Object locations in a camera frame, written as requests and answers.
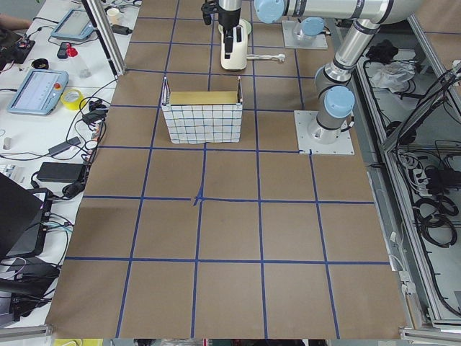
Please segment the plastic container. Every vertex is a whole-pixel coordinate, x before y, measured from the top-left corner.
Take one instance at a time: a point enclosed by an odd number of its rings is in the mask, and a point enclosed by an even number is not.
[[[77,49],[75,49],[70,44],[68,44],[66,52],[67,52],[68,59],[70,59],[77,75],[80,78],[90,77],[91,72],[88,66],[86,65],[85,61],[83,60],[83,58],[79,55],[79,52],[77,51]]]

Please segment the plastic bag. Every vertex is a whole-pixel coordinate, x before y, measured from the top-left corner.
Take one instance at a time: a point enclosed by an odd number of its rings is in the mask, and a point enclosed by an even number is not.
[[[408,88],[408,81],[415,75],[415,66],[410,63],[396,61],[383,65],[370,79],[374,88],[389,89],[391,92],[402,92]]]

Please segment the yellow object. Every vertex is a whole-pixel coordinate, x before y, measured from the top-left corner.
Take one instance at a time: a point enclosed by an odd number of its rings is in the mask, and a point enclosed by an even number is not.
[[[64,107],[66,107],[68,110],[79,110],[80,102],[83,99],[84,96],[81,94],[80,90],[77,89],[66,90],[61,95],[61,102],[63,103]]]
[[[171,105],[233,105],[237,92],[171,92]]]
[[[102,339],[56,339],[53,346],[102,346]]]

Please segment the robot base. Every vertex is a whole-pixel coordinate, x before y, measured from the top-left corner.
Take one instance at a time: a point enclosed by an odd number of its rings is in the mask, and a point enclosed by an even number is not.
[[[326,43],[325,35],[320,34],[312,39],[307,40],[298,40],[293,34],[297,22],[291,20],[282,20],[283,27],[283,38],[285,40],[286,48],[301,48],[301,49],[319,49],[326,50],[328,49],[328,44]]]
[[[321,144],[315,141],[308,134],[308,126],[312,119],[317,117],[318,112],[310,110],[296,110],[295,124],[297,135],[297,148],[300,154],[324,154],[324,155],[354,155],[354,147],[352,145],[349,131],[341,132],[338,140],[332,144]]]

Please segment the blue joint cap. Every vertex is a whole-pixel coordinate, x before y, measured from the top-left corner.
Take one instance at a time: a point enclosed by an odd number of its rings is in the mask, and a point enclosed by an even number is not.
[[[351,114],[355,96],[345,86],[334,86],[327,91],[324,104],[329,115],[342,119]]]
[[[259,20],[271,24],[283,16],[285,0],[254,0],[254,9]]]
[[[309,17],[301,22],[301,30],[307,36],[317,36],[324,27],[325,21],[320,17]]]

